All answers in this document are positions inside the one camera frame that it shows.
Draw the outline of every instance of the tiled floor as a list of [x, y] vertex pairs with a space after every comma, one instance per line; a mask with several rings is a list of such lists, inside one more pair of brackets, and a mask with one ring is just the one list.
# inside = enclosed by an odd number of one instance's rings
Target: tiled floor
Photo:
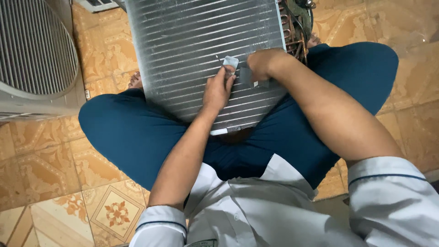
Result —
[[[439, 169], [439, 44], [418, 33], [431, 35], [431, 23], [395, 0], [315, 2], [314, 31], [323, 42], [373, 41], [397, 51], [395, 86], [377, 118], [422, 172]], [[78, 5], [73, 14], [85, 88], [92, 97], [125, 90], [137, 71], [126, 14], [90, 14]], [[346, 182], [341, 160], [319, 185], [317, 199], [346, 193]], [[0, 127], [0, 241], [9, 247], [127, 243], [148, 197], [91, 146], [77, 116]]]

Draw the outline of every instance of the blue pants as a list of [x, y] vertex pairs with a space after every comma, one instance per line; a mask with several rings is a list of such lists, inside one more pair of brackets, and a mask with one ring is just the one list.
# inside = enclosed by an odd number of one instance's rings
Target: blue pants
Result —
[[[389, 96], [398, 67], [391, 48], [369, 42], [318, 45], [309, 50], [308, 61], [311, 70], [349, 93], [372, 114]], [[139, 89], [94, 97], [81, 108], [79, 122], [98, 152], [148, 190], [187, 128], [147, 102]], [[339, 159], [316, 136], [294, 99], [286, 95], [242, 143], [230, 145], [210, 137], [203, 162], [222, 180], [260, 177], [274, 153], [299, 171], [313, 189]]]

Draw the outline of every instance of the white shirt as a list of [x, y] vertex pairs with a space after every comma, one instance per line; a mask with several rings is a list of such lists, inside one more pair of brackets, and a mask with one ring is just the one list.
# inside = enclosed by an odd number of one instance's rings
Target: white shirt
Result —
[[147, 208], [130, 247], [439, 246], [439, 195], [412, 163], [363, 160], [348, 183], [351, 229], [315, 212], [311, 186], [276, 154], [261, 178], [221, 181], [202, 164], [184, 212]]

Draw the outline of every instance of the forearm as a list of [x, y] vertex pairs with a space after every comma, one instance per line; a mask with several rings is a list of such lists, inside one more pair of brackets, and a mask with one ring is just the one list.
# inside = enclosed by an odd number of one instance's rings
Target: forearm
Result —
[[288, 89], [320, 140], [343, 159], [403, 156], [389, 132], [360, 103], [292, 56], [284, 56], [272, 76]]
[[203, 161], [209, 133], [218, 113], [202, 109], [173, 147], [152, 187], [148, 206], [168, 205], [183, 210]]

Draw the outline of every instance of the electrical wire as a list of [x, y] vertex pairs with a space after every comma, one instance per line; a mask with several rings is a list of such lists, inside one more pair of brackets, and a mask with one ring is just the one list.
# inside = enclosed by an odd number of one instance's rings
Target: electrical wire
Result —
[[282, 5], [284, 6], [284, 8], [288, 11], [288, 13], [290, 14], [291, 18], [294, 19], [294, 21], [299, 25], [300, 29], [302, 30], [303, 33], [303, 37], [305, 38], [305, 42], [308, 40], [308, 36], [306, 35], [305, 30], [303, 29], [302, 24], [299, 22], [299, 20], [296, 18], [296, 16], [294, 16], [293, 12], [291, 11], [291, 9], [288, 7], [287, 5], [287, 1], [286, 0], [282, 0]]

